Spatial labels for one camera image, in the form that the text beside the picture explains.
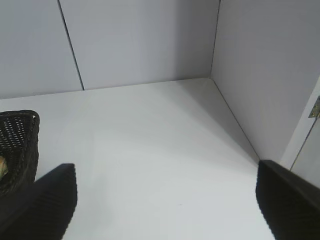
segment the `woven basket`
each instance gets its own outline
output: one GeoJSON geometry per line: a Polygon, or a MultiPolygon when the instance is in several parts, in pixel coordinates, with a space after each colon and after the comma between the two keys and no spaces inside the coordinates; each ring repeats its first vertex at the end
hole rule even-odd
{"type": "Polygon", "coordinates": [[[35,181],[39,122],[39,115],[31,110],[0,113],[0,156],[8,166],[0,180],[0,198],[35,181]]]}

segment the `white panel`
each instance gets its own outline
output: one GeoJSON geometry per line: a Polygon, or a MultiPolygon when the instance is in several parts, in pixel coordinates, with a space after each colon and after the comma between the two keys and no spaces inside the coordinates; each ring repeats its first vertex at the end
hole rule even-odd
{"type": "Polygon", "coordinates": [[[221,2],[212,78],[261,159],[279,162],[320,75],[320,1],[221,2]]]}
{"type": "Polygon", "coordinates": [[[56,0],[0,2],[0,98],[81,90],[56,0]]]}
{"type": "Polygon", "coordinates": [[[219,0],[61,0],[85,89],[208,77],[219,0]]]}
{"type": "Polygon", "coordinates": [[[37,178],[75,163],[64,240],[274,239],[249,143],[210,79],[0,101],[11,109],[40,115],[37,178]]]}

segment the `white door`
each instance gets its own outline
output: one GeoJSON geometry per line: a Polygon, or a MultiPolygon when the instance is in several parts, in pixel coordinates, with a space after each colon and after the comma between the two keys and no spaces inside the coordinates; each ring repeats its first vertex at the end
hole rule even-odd
{"type": "Polygon", "coordinates": [[[320,188],[320,97],[315,104],[313,113],[317,116],[291,170],[320,188]]]}

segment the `white wall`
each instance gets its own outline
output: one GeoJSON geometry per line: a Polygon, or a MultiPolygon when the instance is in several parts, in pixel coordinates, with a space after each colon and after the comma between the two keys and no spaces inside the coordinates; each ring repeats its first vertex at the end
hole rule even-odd
{"type": "Polygon", "coordinates": [[[208,77],[219,0],[61,0],[85,89],[208,77]]]}
{"type": "Polygon", "coordinates": [[[212,78],[261,159],[279,161],[320,74],[320,1],[223,0],[212,78]]]}
{"type": "Polygon", "coordinates": [[[55,0],[0,2],[0,99],[81,90],[55,0]]]}

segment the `panel seam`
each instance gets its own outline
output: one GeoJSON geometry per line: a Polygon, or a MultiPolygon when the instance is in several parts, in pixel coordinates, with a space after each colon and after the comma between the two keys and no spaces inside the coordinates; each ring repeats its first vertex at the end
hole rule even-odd
{"type": "Polygon", "coordinates": [[[65,19],[64,13],[62,11],[60,0],[56,0],[56,1],[58,3],[58,7],[59,7],[60,14],[61,14],[64,30],[65,30],[66,37],[67,37],[68,42],[69,42],[70,49],[71,49],[71,53],[72,53],[74,65],[75,65],[75,68],[76,68],[76,72],[77,72],[78,78],[80,80],[81,88],[84,91],[85,87],[84,87],[84,83],[83,83],[82,78],[81,78],[81,74],[80,74],[78,63],[77,63],[75,51],[74,51],[74,48],[73,48],[72,43],[71,43],[71,38],[70,38],[69,31],[68,31],[68,28],[67,28],[66,19],[65,19]]]}
{"type": "Polygon", "coordinates": [[[213,41],[213,48],[212,48],[212,58],[211,58],[211,68],[210,68],[210,76],[209,76],[209,78],[211,78],[211,76],[212,76],[212,71],[213,71],[213,66],[214,66],[214,55],[215,55],[217,32],[218,32],[218,21],[219,21],[220,6],[221,6],[221,0],[219,0],[218,11],[217,11],[217,14],[216,14],[215,32],[214,32],[214,41],[213,41]]]}

